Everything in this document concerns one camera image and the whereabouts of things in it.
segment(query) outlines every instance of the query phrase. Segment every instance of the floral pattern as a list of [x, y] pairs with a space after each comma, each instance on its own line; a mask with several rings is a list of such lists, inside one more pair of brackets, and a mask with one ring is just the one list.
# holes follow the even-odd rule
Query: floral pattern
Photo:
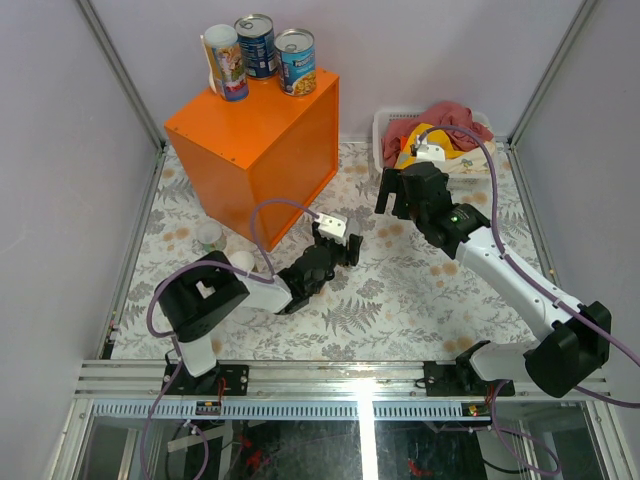
[[[505, 241], [537, 266], [504, 146], [495, 161], [499, 176], [500, 229]], [[357, 267], [335, 279], [297, 313], [277, 316], [236, 309], [211, 333], [220, 358], [295, 360], [445, 360], [479, 340], [515, 342], [532, 334], [514, 310], [472, 271], [430, 247], [408, 221], [373, 213], [380, 177], [371, 145], [340, 145], [340, 169], [312, 208], [355, 217], [364, 242]], [[489, 216], [489, 181], [450, 182], [454, 200], [469, 202]], [[168, 339], [147, 331], [145, 314], [154, 288], [169, 274], [202, 255], [196, 227], [207, 220], [175, 151], [170, 149], [121, 314], [112, 358], [162, 358]], [[261, 271], [253, 243], [223, 228], [225, 253], [248, 250]], [[313, 242], [307, 216], [271, 253], [276, 269], [290, 264]], [[158, 330], [169, 324], [159, 308]]]

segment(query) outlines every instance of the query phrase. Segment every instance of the orange box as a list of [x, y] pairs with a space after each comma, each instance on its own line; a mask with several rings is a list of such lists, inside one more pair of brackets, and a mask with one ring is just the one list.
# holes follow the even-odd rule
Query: orange box
[[[338, 170], [339, 77], [318, 69], [304, 97], [280, 90], [278, 76], [250, 80], [249, 96], [226, 102], [206, 89], [165, 124], [207, 215], [253, 241], [249, 218], [276, 197], [309, 206]], [[272, 250], [301, 215], [268, 205], [257, 231]]]

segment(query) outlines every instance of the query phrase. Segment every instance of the table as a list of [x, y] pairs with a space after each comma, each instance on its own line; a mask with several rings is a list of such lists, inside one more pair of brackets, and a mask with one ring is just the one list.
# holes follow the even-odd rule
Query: table
[[[537, 267], [505, 148], [498, 144], [495, 154], [500, 229], [505, 241]], [[430, 247], [411, 222], [375, 215], [378, 185], [371, 145], [341, 144], [339, 172], [312, 208], [357, 218], [364, 235], [360, 263], [339, 268], [335, 279], [293, 315], [236, 309], [211, 333], [219, 358], [448, 360], [479, 340], [533, 339], [526, 324], [488, 284]], [[490, 182], [453, 184], [452, 194], [454, 201], [472, 203], [489, 216]], [[204, 255], [195, 229], [206, 219], [175, 151], [169, 149], [111, 358], [159, 359], [172, 348], [169, 340], [148, 333], [147, 305], [158, 283]], [[226, 228], [225, 234], [227, 256], [252, 251], [260, 270], [266, 271], [251, 242]], [[271, 253], [276, 270], [312, 242], [310, 219], [304, 215]], [[154, 325], [169, 329], [159, 308]]]

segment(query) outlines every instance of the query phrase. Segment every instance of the laundry basket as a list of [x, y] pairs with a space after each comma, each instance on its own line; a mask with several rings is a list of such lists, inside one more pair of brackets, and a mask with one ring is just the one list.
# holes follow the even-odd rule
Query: laundry basket
[[[389, 123], [392, 120], [398, 120], [401, 118], [416, 118], [425, 111], [421, 109], [411, 108], [390, 108], [378, 110], [373, 117], [373, 160], [376, 170], [382, 173], [384, 168], [384, 158], [382, 156], [382, 139], [387, 132]], [[489, 119], [480, 112], [472, 112], [473, 120], [480, 122], [489, 130], [491, 125]], [[464, 155], [458, 157], [458, 161], [464, 160]], [[491, 179], [489, 169], [487, 167], [486, 173], [450, 173], [449, 174], [449, 186], [451, 188], [456, 187], [471, 187], [477, 185], [478, 182], [488, 181]]]

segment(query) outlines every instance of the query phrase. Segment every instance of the white wall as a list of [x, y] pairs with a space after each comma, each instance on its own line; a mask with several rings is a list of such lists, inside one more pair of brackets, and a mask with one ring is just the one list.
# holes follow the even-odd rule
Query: white wall
[[383, 106], [450, 99], [515, 126], [581, 0], [94, 0], [160, 126], [207, 85], [199, 35], [246, 13], [307, 28], [339, 73], [341, 132], [370, 136]]
[[41, 478], [154, 150], [74, 5], [0, 16], [0, 477]]
[[[613, 334], [640, 351], [640, 2], [601, 2], [519, 153], [565, 289], [600, 300]], [[640, 369], [615, 349], [616, 397], [640, 401]], [[640, 458], [640, 413], [621, 410]]]

